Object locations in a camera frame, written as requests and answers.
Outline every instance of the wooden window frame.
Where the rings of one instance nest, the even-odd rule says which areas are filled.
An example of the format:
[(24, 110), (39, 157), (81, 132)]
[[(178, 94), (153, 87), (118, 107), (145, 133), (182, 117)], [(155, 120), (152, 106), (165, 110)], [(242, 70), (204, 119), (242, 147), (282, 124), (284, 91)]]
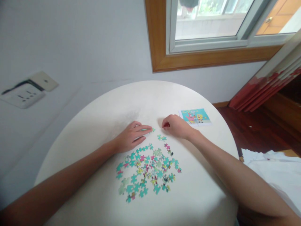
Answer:
[(166, 54), (166, 0), (145, 0), (153, 73), (270, 60), (282, 47)]

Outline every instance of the switch plate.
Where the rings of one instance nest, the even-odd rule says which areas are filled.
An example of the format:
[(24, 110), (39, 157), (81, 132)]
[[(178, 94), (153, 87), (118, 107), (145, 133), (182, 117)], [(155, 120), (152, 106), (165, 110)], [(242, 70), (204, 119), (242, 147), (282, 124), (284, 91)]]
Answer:
[(37, 83), (40, 87), (45, 89), (46, 91), (51, 91), (59, 84), (53, 80), (48, 74), (45, 72), (39, 72), (29, 77), (30, 80)]
[(24, 109), (33, 105), (43, 96), (45, 96), (44, 92), (38, 90), (33, 85), (26, 83), (5, 94), (0, 94), (0, 99)]

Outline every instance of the round white table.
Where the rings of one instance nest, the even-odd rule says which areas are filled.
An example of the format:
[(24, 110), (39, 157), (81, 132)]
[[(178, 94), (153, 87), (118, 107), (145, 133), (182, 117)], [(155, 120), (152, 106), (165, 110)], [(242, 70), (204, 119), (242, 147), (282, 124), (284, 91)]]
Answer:
[[(197, 92), (171, 82), (143, 81), (111, 90), (82, 109), (63, 129), (50, 148), (35, 185), (78, 161), (102, 143), (119, 134), (136, 120), (156, 130), (146, 135), (137, 148), (150, 143), (154, 150), (168, 143), (181, 167), (170, 183), (170, 191), (153, 191), (149, 181), (144, 197), (128, 203), (119, 195), (123, 178), (131, 177), (135, 167), (124, 169), (116, 178), (116, 168), (135, 150), (109, 159), (47, 225), (234, 225), (237, 203), (200, 152), (189, 142), (175, 139), (161, 129), (163, 118), (178, 110), (204, 108), (212, 125), (196, 127), (209, 140), (238, 158), (233, 136), (216, 108)], [(157, 135), (166, 136), (166, 141)], [(146, 150), (144, 155), (152, 153)]]

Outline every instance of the forearm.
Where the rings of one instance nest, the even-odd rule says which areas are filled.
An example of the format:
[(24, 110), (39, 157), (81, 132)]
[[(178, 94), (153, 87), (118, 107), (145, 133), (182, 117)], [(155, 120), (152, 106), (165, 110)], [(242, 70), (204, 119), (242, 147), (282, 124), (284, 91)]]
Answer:
[(42, 225), (114, 153), (111, 143), (49, 177), (1, 212), (8, 225)]
[(254, 171), (196, 130), (189, 139), (210, 163), (230, 193), (243, 207), (266, 216), (291, 214), (282, 198)]

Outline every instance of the red-brown floor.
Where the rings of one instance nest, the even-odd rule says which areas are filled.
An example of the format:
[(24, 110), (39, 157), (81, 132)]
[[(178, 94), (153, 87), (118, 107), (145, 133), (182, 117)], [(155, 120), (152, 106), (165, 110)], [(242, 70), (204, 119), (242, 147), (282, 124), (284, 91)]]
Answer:
[(241, 148), (257, 152), (292, 149), (301, 155), (301, 143), (264, 114), (261, 109), (254, 112), (239, 112), (232, 108), (218, 108), (227, 122), (241, 156)]

